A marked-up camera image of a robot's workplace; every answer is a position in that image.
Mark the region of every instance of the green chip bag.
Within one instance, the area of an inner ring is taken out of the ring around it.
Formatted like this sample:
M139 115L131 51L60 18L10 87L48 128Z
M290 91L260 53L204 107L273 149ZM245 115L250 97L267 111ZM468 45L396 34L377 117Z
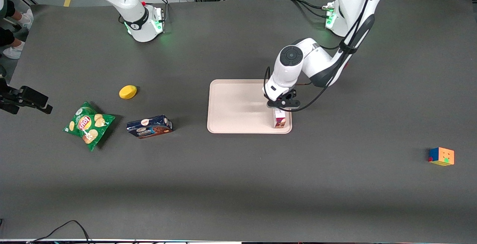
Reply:
M114 116L99 114L85 102L63 130L81 137L92 151L113 120Z

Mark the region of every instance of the beige tray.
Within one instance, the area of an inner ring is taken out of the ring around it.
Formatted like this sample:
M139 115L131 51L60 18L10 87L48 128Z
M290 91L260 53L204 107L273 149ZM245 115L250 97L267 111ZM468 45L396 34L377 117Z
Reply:
M273 109L262 93L263 80L217 79L210 83L207 129L212 133L286 134L291 113L282 129L274 129Z

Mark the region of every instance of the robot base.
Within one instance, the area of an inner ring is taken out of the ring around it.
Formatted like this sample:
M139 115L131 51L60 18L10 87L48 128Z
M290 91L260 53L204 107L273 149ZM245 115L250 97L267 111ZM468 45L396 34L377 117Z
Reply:
M143 24L140 30L134 30L126 23L127 32L138 42L149 42L164 31L164 18L162 9L155 8L151 5L145 5L149 11L149 19Z

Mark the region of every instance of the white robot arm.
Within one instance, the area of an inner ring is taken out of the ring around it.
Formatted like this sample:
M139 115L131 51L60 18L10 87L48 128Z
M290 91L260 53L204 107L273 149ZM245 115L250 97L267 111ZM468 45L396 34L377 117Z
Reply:
M139 42L153 40L164 30L164 18L160 8L146 5L139 0L106 0L124 18L130 35Z
M269 99L268 105L280 108L296 108L299 105L299 102L293 100L293 88L301 71L315 86L327 88L332 85L373 26L379 1L336 0L324 6L323 9L327 10L329 16L325 26L336 35L344 37L338 51L330 56L311 38L300 39L284 47L275 61L273 74L263 89Z

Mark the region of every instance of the gray table surface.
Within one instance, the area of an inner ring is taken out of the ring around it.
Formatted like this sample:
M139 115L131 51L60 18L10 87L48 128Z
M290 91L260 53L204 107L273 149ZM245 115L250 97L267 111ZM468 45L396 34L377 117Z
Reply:
M470 0L383 0L339 81L286 135L211 134L206 121L214 79L260 79L298 38L338 42L291 1L172 4L167 32L144 44L112 7L33 10L12 85L47 94L54 109L0 112L0 238L77 219L95 239L477 240ZM119 99L129 84L140 92ZM299 98L318 91L300 87ZM62 132L84 101L118 116L92 153ZM177 130L126 132L159 114ZM426 161L437 146L455 150L454 166ZM54 237L82 234L71 225Z

